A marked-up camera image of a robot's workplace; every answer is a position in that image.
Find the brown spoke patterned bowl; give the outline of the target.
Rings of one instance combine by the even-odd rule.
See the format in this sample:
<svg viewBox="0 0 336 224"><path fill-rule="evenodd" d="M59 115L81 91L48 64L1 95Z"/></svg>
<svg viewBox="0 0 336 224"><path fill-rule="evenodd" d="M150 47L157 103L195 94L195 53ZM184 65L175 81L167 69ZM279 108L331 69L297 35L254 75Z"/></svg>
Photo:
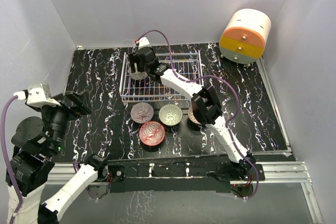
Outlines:
<svg viewBox="0 0 336 224"><path fill-rule="evenodd" d="M148 77L148 74L146 72L140 72L138 70L137 64L129 65L129 75L131 79L133 80L143 80Z"/></svg>

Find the aluminium frame rail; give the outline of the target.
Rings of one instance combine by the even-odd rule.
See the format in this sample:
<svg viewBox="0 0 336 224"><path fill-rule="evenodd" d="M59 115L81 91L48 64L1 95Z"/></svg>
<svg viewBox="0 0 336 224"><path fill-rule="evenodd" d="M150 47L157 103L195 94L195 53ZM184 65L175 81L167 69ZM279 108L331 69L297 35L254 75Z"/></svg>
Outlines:
<svg viewBox="0 0 336 224"><path fill-rule="evenodd" d="M90 90L92 113L70 123L57 169L90 154L127 164L141 161L198 161L224 158L224 148L207 128L187 115L166 128L163 145L147 151L138 138L140 126L130 117L131 104L119 94L123 56L90 51L73 58L67 89ZM296 161L272 108L267 82L258 66L234 64L218 56L201 56L203 74L225 78L238 92L241 112L231 130L261 162L266 179L255 196L242 201L228 193L199 191L130 191L110 193L98 201L81 194L62 223L316 223L317 203L304 163Z"/></svg>

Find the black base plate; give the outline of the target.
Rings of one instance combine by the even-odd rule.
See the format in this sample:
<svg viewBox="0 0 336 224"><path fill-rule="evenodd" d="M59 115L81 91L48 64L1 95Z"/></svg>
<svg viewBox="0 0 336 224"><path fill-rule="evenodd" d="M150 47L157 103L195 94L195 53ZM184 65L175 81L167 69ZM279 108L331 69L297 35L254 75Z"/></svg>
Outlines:
<svg viewBox="0 0 336 224"><path fill-rule="evenodd" d="M265 180L261 164L233 164L226 154L109 161L111 193L132 191L215 191L253 193Z"/></svg>

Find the round drawer cabinet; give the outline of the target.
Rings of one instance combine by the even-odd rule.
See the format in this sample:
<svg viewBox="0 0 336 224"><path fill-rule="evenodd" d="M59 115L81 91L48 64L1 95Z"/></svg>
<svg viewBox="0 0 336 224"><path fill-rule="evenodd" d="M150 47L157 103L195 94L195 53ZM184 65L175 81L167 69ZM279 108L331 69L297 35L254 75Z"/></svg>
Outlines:
<svg viewBox="0 0 336 224"><path fill-rule="evenodd" d="M271 20L263 12L245 8L233 14L219 40L219 49L226 59L247 65L264 53L271 29Z"/></svg>

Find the red patterned bowl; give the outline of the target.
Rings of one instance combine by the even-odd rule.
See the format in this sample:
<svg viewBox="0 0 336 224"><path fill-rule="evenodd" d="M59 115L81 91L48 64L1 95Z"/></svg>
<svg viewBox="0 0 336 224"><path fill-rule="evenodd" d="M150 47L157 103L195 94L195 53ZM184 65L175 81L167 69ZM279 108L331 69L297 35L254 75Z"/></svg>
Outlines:
<svg viewBox="0 0 336 224"><path fill-rule="evenodd" d="M148 121L140 127L139 139L146 146L158 146L165 139L165 128L159 122Z"/></svg>

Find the purple striped bowl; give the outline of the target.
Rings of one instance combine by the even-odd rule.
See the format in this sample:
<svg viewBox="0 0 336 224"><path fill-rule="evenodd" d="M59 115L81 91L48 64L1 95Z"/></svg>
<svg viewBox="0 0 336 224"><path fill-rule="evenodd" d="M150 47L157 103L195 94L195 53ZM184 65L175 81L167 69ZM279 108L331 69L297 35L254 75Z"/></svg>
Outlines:
<svg viewBox="0 0 336 224"><path fill-rule="evenodd" d="M138 124L144 124L151 121L154 115L153 107L145 102L135 104L130 112L131 118Z"/></svg>

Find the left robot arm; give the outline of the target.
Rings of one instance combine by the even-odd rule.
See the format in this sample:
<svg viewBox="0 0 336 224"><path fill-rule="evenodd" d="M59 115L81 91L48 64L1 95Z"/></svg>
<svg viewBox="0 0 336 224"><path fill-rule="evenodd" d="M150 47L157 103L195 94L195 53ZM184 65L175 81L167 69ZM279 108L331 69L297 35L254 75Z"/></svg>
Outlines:
<svg viewBox="0 0 336 224"><path fill-rule="evenodd" d="M41 113L22 120L15 135L13 156L9 157L5 141L5 119L10 104L24 100ZM89 91L66 91L51 96L44 88L15 92L1 115L1 148L6 164L9 193L7 223L59 223L74 200L94 181L108 177L107 161L96 154L77 165L72 178L52 197L41 202L49 173L55 166L68 124L92 112Z"/></svg>

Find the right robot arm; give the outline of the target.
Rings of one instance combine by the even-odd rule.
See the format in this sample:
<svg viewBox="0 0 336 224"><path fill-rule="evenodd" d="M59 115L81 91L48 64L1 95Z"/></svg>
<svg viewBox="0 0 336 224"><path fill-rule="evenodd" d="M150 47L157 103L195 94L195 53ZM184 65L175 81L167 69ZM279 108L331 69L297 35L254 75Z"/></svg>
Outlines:
<svg viewBox="0 0 336 224"><path fill-rule="evenodd" d="M231 132L223 117L222 104L213 86L208 88L178 74L172 64L159 60L151 47L143 47L128 55L131 72L145 72L148 77L164 86L172 88L191 101L195 118L209 128L224 147L234 174L240 180L247 180L253 172L259 179L258 169L252 153L246 149Z"/></svg>

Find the brown scale patterned bowl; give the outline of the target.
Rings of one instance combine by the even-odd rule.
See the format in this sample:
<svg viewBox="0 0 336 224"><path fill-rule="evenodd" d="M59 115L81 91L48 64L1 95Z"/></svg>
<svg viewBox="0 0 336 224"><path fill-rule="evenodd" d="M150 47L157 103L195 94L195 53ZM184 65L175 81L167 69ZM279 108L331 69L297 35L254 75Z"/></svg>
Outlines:
<svg viewBox="0 0 336 224"><path fill-rule="evenodd" d="M196 125L201 125L201 123L194 116L193 109L192 109L191 106L188 108L188 118L192 123L194 123Z"/></svg>

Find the green patterned bowl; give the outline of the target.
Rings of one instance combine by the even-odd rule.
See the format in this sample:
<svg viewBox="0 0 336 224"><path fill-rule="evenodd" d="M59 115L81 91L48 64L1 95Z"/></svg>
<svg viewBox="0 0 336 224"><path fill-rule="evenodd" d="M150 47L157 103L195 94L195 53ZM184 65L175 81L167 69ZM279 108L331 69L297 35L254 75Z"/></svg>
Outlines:
<svg viewBox="0 0 336 224"><path fill-rule="evenodd" d="M182 120L182 109L175 104L166 104L159 110L159 119L166 126L176 126Z"/></svg>

